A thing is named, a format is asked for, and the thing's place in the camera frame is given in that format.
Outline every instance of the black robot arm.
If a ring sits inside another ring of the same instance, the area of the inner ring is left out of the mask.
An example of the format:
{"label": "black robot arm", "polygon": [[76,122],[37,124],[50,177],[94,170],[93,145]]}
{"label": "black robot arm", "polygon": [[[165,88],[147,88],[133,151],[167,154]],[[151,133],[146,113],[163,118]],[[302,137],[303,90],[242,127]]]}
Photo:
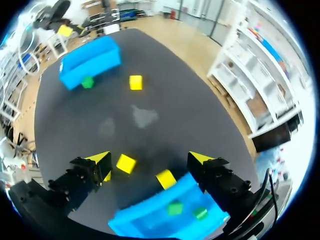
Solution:
{"label": "black robot arm", "polygon": [[[19,182],[10,189],[10,198],[24,222],[44,239],[132,239],[94,230],[67,217],[71,211],[79,208],[90,192],[99,190],[112,170],[111,153],[97,164],[79,157],[70,163],[71,169],[67,169],[58,179],[49,181],[50,190],[34,180]],[[252,193],[251,183],[235,175],[229,165],[223,158],[202,164],[191,153],[187,159],[187,167],[202,192],[208,192],[219,207],[230,215],[223,234],[216,239],[248,239],[263,229],[261,220],[274,203],[270,199],[248,219],[257,203],[268,199],[270,191],[266,190],[267,182],[256,193]]]}

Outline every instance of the white wall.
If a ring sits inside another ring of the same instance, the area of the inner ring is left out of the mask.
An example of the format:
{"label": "white wall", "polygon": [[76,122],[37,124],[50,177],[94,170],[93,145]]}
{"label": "white wall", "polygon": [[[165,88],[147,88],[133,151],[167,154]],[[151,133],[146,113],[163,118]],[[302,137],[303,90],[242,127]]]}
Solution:
{"label": "white wall", "polygon": [[291,199],[301,186],[306,171],[311,164],[316,129],[316,103],[312,94],[306,94],[301,102],[304,124],[291,141],[282,145],[282,158],[288,167],[290,178],[293,180]]}

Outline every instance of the white shelf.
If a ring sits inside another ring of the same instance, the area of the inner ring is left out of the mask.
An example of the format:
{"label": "white shelf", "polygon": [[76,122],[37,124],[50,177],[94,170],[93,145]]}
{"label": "white shelf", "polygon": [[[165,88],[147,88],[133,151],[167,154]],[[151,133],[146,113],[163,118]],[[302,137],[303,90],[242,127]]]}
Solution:
{"label": "white shelf", "polygon": [[[246,13],[248,8],[252,9],[249,15]],[[293,69],[296,69],[301,75],[302,72],[299,69],[303,68],[303,62],[299,60],[299,54],[302,54],[302,50],[290,29],[283,26],[285,22],[278,23],[282,17],[276,16],[276,13],[276,10],[271,13],[256,1],[244,0],[239,6],[239,14],[235,18],[227,39],[208,72],[208,76],[213,75],[238,106],[252,131],[248,135],[249,138],[255,138],[277,128],[301,111],[299,100],[302,101],[302,95],[297,95],[300,89],[295,87],[295,85],[300,84],[298,77],[293,74],[294,72],[291,72],[291,76],[287,77],[275,57],[245,26],[247,22],[244,19],[248,17],[249,24],[259,20],[265,26],[271,28],[273,31],[270,32],[268,28],[261,29],[262,37],[264,35],[270,37],[270,39],[273,39],[273,36],[279,37],[280,40],[276,41],[276,43],[279,44],[279,49],[282,49],[281,46],[283,45],[283,57],[287,57],[287,61],[292,59],[292,62],[290,61],[286,64],[289,65],[289,68],[291,65],[299,66],[299,68]],[[232,70],[226,66],[228,65],[228,60],[234,63]],[[221,66],[226,67],[229,73],[232,71],[232,74],[225,73]],[[252,96],[249,94],[250,91],[247,91],[248,89],[255,90],[260,94],[270,113],[267,116],[267,121],[262,122],[263,120],[255,118],[249,109],[247,101]]]}
{"label": "white shelf", "polygon": [[297,115],[300,111],[301,111],[301,109],[299,107],[296,107],[296,108],[292,109],[291,111],[287,112],[285,115],[278,118],[278,122],[273,122],[271,124],[267,124],[267,125],[263,126],[258,131],[249,134],[248,137],[250,139],[253,139],[257,136],[265,134],[265,133],[277,128],[278,126],[284,124],[285,122],[289,121],[291,118],[293,118],[295,115]]}
{"label": "white shelf", "polygon": [[253,114],[251,113],[247,103],[243,100],[240,100],[234,91],[231,90],[230,86],[228,84],[225,84],[225,82],[222,80],[222,78],[219,76],[218,69],[215,69],[213,71],[213,76],[219,81],[219,83],[224,87],[224,89],[228,92],[228,94],[231,96],[231,98],[234,100],[235,104],[238,106],[240,111],[242,112],[244,118],[246,119],[250,130],[252,133],[254,133],[257,130],[257,121]]}
{"label": "white shelf", "polygon": [[281,66],[278,64],[274,56],[259,42],[259,40],[254,36],[253,33],[251,33],[248,29],[238,28],[246,37],[248,37],[252,42],[254,42],[255,45],[257,45],[261,51],[268,57],[268,59],[272,62],[272,64],[276,67],[277,71],[280,73],[283,81],[286,84],[286,87],[290,91],[290,94],[292,95],[293,101],[296,105],[299,104],[298,100],[295,98],[295,91],[291,86],[291,82],[289,81],[288,77],[286,76],[285,72],[281,68]]}
{"label": "white shelf", "polygon": [[291,44],[292,48],[295,50],[300,60],[302,61],[304,68],[308,70],[304,52],[300,47],[300,44],[297,42],[294,34],[288,29],[289,26],[286,26],[284,19],[276,18],[275,13],[268,10],[265,6],[263,6],[256,0],[249,0],[248,2],[253,5],[258,14],[268,20],[287,39],[287,41]]}
{"label": "white shelf", "polygon": [[251,75],[251,73],[248,71],[248,69],[234,56],[232,55],[229,51],[225,51],[225,54],[242,70],[242,72],[247,76],[247,78],[252,82],[252,84],[254,85],[254,87],[256,88],[256,90],[259,92],[259,94],[261,95],[265,105],[267,106],[272,120],[273,121],[277,121],[277,117],[276,117],[276,113],[272,108],[271,103],[269,102],[269,99],[267,97],[267,95],[265,94],[265,91],[263,88],[261,88],[261,86],[259,85],[259,83],[255,80],[255,78]]}

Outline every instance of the cardboard box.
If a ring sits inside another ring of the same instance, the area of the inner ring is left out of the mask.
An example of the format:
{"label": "cardboard box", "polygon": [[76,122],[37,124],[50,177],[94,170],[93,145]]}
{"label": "cardboard box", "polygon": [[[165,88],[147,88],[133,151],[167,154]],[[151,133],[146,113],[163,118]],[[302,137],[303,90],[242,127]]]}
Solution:
{"label": "cardboard box", "polygon": [[[111,9],[116,9],[117,8],[117,3],[116,3],[115,0],[109,0],[109,3],[110,3],[110,8]],[[89,16],[93,16],[93,15],[96,15],[96,14],[104,12],[104,8],[103,8],[101,0],[86,1],[86,2],[84,2],[82,4],[82,8],[88,10]]]}

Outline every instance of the box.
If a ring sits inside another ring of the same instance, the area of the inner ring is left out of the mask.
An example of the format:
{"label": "box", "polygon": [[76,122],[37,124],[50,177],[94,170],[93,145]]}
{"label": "box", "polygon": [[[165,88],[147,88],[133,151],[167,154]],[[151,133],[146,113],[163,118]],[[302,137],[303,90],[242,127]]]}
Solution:
{"label": "box", "polygon": [[86,1],[82,4],[82,8],[88,10],[89,16],[103,13],[105,11],[100,0]]}

